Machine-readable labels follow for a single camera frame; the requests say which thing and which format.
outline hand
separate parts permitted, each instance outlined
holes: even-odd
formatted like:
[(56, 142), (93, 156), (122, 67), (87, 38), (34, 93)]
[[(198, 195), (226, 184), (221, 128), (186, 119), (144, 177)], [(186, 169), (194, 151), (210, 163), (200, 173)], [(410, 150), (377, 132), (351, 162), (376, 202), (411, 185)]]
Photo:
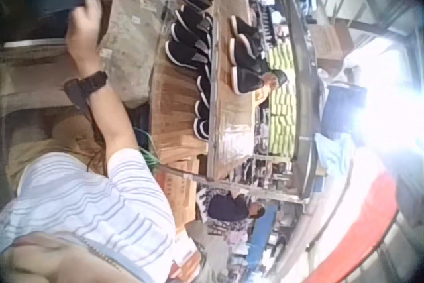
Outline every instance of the hand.
[(97, 52), (100, 20), (100, 0), (85, 0), (85, 7), (75, 8), (70, 14), (66, 44), (82, 78), (100, 70)]

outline black watch strap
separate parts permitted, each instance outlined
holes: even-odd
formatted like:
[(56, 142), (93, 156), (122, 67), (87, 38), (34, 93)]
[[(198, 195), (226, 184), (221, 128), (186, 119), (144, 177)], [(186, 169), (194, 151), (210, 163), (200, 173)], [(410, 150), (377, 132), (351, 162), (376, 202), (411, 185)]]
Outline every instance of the black watch strap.
[(84, 92), (85, 98), (87, 99), (92, 93), (96, 92), (98, 89), (101, 89), (106, 85), (107, 74), (104, 71), (97, 71), (96, 73), (90, 75), (79, 81), (79, 86)]

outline hat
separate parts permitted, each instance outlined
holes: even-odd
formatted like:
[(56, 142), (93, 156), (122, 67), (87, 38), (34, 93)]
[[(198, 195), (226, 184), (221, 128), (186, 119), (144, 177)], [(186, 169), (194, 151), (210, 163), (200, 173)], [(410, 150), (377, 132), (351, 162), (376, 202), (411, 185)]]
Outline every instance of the hat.
[(281, 70), (273, 69), (271, 72), (277, 77), (278, 79), (278, 87), (281, 87), (283, 84), (287, 82), (287, 74), (284, 73)]

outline red object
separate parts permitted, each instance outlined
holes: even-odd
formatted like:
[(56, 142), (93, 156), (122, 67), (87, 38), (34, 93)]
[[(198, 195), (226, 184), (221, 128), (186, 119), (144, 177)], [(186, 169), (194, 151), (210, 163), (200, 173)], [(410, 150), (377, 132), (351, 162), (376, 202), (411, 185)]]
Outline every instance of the red object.
[(397, 210), (396, 183), (387, 173), (381, 174), (371, 185), (358, 219), (303, 283), (337, 283), (344, 279), (376, 248)]

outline white striped shirt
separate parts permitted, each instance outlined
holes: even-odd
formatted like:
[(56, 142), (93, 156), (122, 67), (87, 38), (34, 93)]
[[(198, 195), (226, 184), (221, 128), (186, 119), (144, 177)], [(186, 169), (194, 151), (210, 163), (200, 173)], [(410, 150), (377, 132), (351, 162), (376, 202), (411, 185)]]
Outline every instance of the white striped shirt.
[(168, 200), (137, 150), (115, 153), (107, 171), (109, 179), (86, 172), (57, 152), (28, 165), (18, 197), (0, 213), (1, 251), (33, 231), (67, 231), (123, 256), (144, 282), (164, 282), (176, 232)]

